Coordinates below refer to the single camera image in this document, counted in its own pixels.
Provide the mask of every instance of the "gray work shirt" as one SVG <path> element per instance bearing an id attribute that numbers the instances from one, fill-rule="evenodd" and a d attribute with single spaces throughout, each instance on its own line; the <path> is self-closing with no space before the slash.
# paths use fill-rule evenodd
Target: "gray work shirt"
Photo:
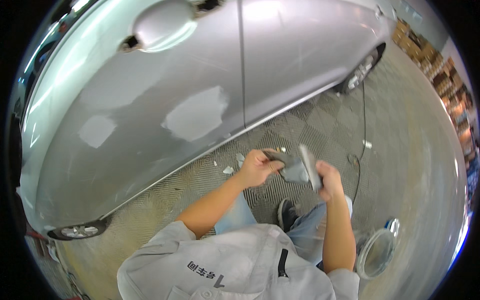
<path id="1" fill-rule="evenodd" d="M 120 267 L 124 300 L 357 299 L 359 277 L 325 274 L 300 258 L 276 225 L 256 224 L 203 240 L 169 224 Z"/>

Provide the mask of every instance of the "black cable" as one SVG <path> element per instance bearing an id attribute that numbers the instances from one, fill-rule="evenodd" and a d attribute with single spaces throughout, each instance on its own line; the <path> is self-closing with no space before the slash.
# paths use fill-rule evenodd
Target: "black cable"
<path id="1" fill-rule="evenodd" d="M 355 190 L 355 196 L 353 196 L 353 199 L 352 199 L 352 203 L 355 202 L 355 199 L 357 199 L 357 193 L 359 191 L 359 187 L 360 187 L 360 177 L 361 177 L 361 166 L 360 166 L 360 161 L 361 159 L 363 158 L 363 154 L 365 154 L 365 148 L 366 148 L 366 145 L 367 145 L 367 113 L 365 112 L 365 83 L 362 81 L 361 82 L 361 85 L 362 85 L 362 98 L 363 98 L 363 149 L 361 151 L 361 155 L 360 155 L 360 158 L 356 155 L 354 155 L 353 157 L 355 158 L 355 163 L 357 163 L 359 165 L 359 179 L 357 181 L 357 188 Z"/>

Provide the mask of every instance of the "jeans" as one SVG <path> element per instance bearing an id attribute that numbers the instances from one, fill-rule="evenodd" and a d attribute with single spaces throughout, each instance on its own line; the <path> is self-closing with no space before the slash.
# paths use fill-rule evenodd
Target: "jeans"
<path id="1" fill-rule="evenodd" d="M 345 200 L 347 201 L 351 218 L 352 200 L 348 196 L 345 196 Z M 243 193 L 241 193 L 235 199 L 233 206 L 215 224 L 215 231 L 217 234 L 221 234 L 253 224 L 257 224 L 257 221 L 248 207 Z M 322 201 L 309 212 L 298 217 L 290 231 L 287 232 L 287 235 L 295 245 L 297 254 L 313 265 L 317 265 L 322 261 L 325 229 L 326 205 Z"/>

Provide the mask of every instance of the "forearm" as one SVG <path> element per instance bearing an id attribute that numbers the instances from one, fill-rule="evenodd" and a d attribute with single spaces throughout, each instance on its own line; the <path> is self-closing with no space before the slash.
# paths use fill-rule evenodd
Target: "forearm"
<path id="1" fill-rule="evenodd" d="M 344 268 L 352 271 L 355 264 L 356 245 L 350 223 L 350 212 L 344 195 L 327 202 L 323 262 L 325 273 Z"/>
<path id="2" fill-rule="evenodd" d="M 200 238 L 213 228 L 244 189 L 241 181 L 234 175 L 215 190 L 190 204 L 175 221 L 183 221 L 185 226 Z"/>

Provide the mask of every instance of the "hand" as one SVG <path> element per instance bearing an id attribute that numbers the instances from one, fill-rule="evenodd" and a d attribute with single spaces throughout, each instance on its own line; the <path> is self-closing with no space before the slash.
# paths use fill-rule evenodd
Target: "hand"
<path id="1" fill-rule="evenodd" d="M 240 171 L 235 174 L 244 189 L 259 186 L 265 182 L 268 175 L 276 173 L 285 165 L 281 161 L 270 161 L 262 150 L 253 149 L 247 154 Z"/>
<path id="2" fill-rule="evenodd" d="M 320 197 L 328 202 L 332 199 L 344 199 L 342 180 L 340 173 L 334 167 L 323 160 L 317 161 L 318 174 L 322 177 L 324 187 L 318 192 Z"/>

